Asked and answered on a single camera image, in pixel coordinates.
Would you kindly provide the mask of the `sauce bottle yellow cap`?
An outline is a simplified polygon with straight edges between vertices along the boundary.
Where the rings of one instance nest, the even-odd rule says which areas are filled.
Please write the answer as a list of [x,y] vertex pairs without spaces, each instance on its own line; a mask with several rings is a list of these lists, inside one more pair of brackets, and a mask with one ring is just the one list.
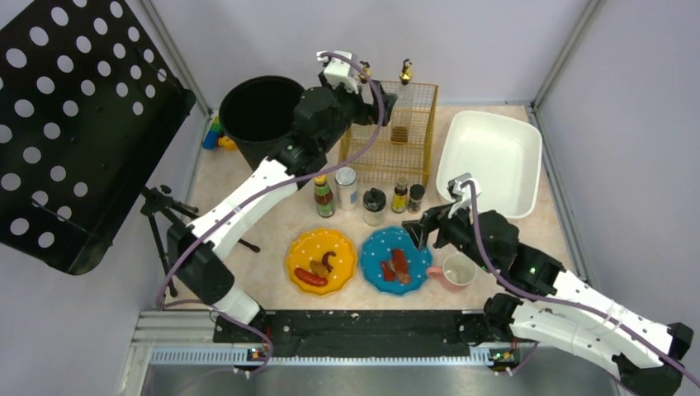
[[314,178],[314,198],[317,214],[320,217],[329,218],[334,215],[334,197],[326,175]]

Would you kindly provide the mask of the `glass oil bottle brown liquid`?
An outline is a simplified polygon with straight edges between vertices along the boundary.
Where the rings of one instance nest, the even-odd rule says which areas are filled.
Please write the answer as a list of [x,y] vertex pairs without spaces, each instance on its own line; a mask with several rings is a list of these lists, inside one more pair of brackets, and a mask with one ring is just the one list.
[[393,144],[405,144],[409,140],[413,105],[413,92],[410,86],[413,77],[412,65],[410,59],[405,59],[399,74],[400,89],[397,91],[398,100],[393,111],[390,133],[390,141]]

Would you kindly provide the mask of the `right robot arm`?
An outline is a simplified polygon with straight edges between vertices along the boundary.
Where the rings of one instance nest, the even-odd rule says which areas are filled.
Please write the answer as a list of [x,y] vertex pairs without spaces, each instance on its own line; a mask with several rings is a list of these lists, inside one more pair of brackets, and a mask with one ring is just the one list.
[[495,334],[566,351],[636,395],[673,395],[683,380],[699,384],[682,363],[693,341],[690,327],[654,322],[608,298],[521,243],[518,228],[496,211],[437,206],[402,227],[417,248],[436,232],[435,248],[455,247],[503,286],[484,307]]

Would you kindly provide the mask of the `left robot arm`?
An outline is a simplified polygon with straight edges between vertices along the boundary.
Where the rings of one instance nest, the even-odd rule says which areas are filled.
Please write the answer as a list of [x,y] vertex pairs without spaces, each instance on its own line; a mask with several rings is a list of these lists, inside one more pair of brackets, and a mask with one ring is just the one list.
[[388,124],[396,96],[376,80],[366,87],[370,103],[361,87],[343,82],[304,89],[289,78],[264,76],[231,90],[219,109],[220,124],[253,173],[214,209],[170,227],[166,279],[180,280],[203,304],[250,323],[261,307],[223,260],[269,210],[320,174],[350,126]]

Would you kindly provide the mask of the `black lid glass shaker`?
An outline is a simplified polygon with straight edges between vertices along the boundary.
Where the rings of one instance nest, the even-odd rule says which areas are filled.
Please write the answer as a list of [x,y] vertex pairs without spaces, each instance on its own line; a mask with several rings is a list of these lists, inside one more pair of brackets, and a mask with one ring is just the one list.
[[362,205],[362,218],[367,225],[377,227],[383,223],[386,207],[386,195],[383,190],[372,187],[365,191]]

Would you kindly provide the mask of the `glass oil bottle clear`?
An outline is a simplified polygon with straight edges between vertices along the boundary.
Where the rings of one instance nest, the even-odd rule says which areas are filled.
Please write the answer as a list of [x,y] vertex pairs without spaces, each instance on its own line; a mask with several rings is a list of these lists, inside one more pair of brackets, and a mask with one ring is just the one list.
[[362,67],[362,71],[358,73],[358,79],[360,84],[365,85],[371,81],[371,66],[367,61],[360,61],[359,64]]

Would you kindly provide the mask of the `silver lid jar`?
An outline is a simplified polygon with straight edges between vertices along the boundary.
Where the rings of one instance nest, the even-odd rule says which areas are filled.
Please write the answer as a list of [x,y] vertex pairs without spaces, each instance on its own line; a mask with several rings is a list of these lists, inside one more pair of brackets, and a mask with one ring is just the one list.
[[351,167],[341,167],[334,175],[338,207],[354,210],[357,206],[357,173]]

